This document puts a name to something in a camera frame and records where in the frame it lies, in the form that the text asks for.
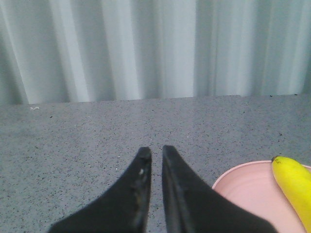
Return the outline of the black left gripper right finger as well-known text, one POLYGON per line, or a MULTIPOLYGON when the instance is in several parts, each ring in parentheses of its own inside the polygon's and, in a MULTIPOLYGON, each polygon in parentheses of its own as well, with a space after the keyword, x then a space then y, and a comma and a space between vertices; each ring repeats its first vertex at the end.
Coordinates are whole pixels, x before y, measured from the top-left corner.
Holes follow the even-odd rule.
POLYGON ((163 147, 162 192, 169 233, 275 233, 275 227, 207 185, 174 146, 163 147))

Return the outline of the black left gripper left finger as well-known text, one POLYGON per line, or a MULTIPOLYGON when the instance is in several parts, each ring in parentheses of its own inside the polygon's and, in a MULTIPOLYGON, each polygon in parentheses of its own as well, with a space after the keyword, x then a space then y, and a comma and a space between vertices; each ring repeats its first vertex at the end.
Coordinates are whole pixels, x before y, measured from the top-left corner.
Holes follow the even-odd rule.
POLYGON ((151 195, 152 153, 138 150, 118 180, 76 213, 56 222, 51 233, 144 233, 151 195))

